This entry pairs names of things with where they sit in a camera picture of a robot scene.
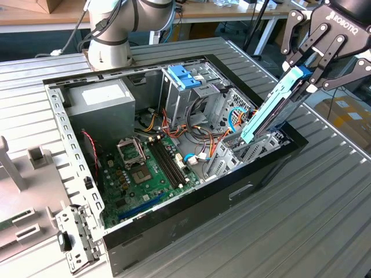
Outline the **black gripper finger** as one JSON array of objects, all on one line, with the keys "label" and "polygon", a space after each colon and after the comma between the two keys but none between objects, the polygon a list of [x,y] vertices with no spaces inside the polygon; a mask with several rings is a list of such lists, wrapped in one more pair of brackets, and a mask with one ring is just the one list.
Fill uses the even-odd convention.
[{"label": "black gripper finger", "polygon": [[330,44],[329,48],[321,58],[316,70],[311,75],[309,81],[310,85],[306,88],[309,93],[315,93],[320,87],[325,90],[334,89],[342,85],[357,81],[361,78],[370,76],[370,61],[367,58],[359,58],[354,65],[353,70],[341,77],[335,79],[321,78],[322,74],[326,71],[326,67],[333,60],[339,60],[343,57],[358,55],[370,49],[370,36],[366,40],[365,46],[360,43],[353,43],[347,41],[345,35],[338,35]]},{"label": "black gripper finger", "polygon": [[286,56],[282,69],[288,71],[294,67],[309,49],[314,46],[330,30],[329,23],[320,23],[314,30],[309,29],[308,38],[299,46],[292,45],[293,34],[299,26],[306,22],[312,22],[312,11],[291,10],[285,27],[281,53]]}]

